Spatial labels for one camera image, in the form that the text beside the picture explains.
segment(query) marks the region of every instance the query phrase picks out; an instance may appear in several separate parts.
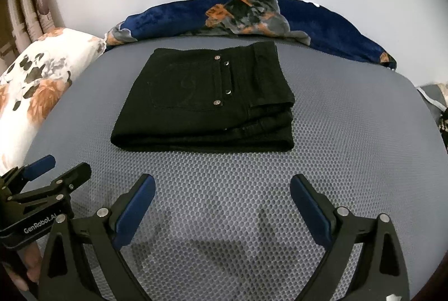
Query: mesh surface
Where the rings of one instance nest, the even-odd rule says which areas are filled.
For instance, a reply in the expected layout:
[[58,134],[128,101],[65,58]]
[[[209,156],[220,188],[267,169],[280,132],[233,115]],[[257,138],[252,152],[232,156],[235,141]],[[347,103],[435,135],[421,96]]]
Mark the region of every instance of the mesh surface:
[[[291,177],[303,173],[336,206],[359,216],[391,216],[414,295],[446,250],[448,161],[428,109],[399,74],[277,42],[296,97],[292,151],[131,153],[110,143],[131,85],[155,48],[253,41],[171,38],[105,53],[44,122],[27,162],[51,153],[57,167],[26,190],[86,161],[92,178],[72,194],[72,207],[87,216],[150,173],[156,196],[122,254],[154,301],[283,301],[295,299],[324,253],[290,197]],[[359,250],[334,299],[344,295]],[[87,254],[103,296],[112,300],[92,249]]]

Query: human hand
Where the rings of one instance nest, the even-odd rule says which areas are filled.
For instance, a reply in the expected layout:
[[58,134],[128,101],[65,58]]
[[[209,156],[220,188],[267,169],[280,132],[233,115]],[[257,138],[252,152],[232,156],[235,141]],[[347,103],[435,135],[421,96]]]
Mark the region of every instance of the human hand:
[[[42,256],[40,255],[40,250],[36,242],[25,247],[23,251],[23,261],[28,268],[26,275],[32,282],[37,282],[40,276]],[[16,287],[21,291],[28,291],[28,285],[25,280],[14,272],[9,264],[3,263],[3,266]]]

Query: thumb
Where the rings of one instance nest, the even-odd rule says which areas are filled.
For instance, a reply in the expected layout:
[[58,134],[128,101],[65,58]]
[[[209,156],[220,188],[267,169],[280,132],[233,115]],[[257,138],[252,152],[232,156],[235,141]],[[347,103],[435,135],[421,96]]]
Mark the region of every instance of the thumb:
[[17,273],[13,271],[11,266],[4,262],[2,262],[2,264],[6,270],[6,273],[8,274],[12,282],[16,285],[16,287],[21,291],[28,291],[28,285],[26,284],[26,282]]

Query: gray mesh fabric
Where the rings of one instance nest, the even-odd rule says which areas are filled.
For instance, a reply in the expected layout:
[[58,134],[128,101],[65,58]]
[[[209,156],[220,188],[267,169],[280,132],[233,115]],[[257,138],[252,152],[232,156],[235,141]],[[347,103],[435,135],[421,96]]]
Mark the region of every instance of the gray mesh fabric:
[[[132,153],[110,143],[132,83],[155,48],[219,49],[254,41],[169,38],[105,53],[42,125],[26,160],[50,153],[57,166],[26,190],[86,161],[92,178],[72,195],[76,216],[86,216],[150,173],[156,197],[122,254],[154,301],[283,301],[299,294],[323,255],[289,193],[291,177],[304,173],[317,191],[355,215],[391,216],[414,295],[448,244],[448,158],[431,114],[399,74],[277,42],[296,97],[292,151]],[[348,287],[359,249],[335,299]],[[103,295],[113,299],[93,252],[87,253]]]

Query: white floral pillow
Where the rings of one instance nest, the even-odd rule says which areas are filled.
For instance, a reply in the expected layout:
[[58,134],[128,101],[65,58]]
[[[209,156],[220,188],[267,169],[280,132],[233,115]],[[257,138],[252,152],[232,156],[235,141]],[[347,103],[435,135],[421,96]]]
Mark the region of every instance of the white floral pillow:
[[105,40],[56,28],[33,42],[0,76],[0,175],[21,166],[40,125]]

